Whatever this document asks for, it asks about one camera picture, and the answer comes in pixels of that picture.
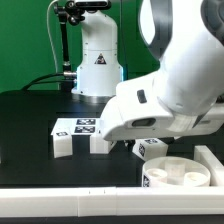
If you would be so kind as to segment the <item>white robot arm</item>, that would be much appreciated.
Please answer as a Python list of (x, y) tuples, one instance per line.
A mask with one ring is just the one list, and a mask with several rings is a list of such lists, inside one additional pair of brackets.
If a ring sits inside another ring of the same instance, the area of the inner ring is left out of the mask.
[(85, 9), (76, 93), (107, 99), (105, 140), (206, 135), (224, 125), (224, 0), (142, 0), (139, 29), (157, 71), (124, 80), (108, 0), (74, 0)]

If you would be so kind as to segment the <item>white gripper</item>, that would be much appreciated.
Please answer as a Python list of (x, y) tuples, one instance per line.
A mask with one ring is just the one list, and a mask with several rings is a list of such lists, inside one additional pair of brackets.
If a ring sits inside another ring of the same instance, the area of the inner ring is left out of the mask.
[(112, 98), (100, 118), (100, 131), (107, 141), (143, 138), (167, 138), (208, 135), (224, 124), (224, 104), (215, 104), (197, 125), (187, 125), (183, 117), (178, 121), (155, 99), (140, 103), (138, 100)]

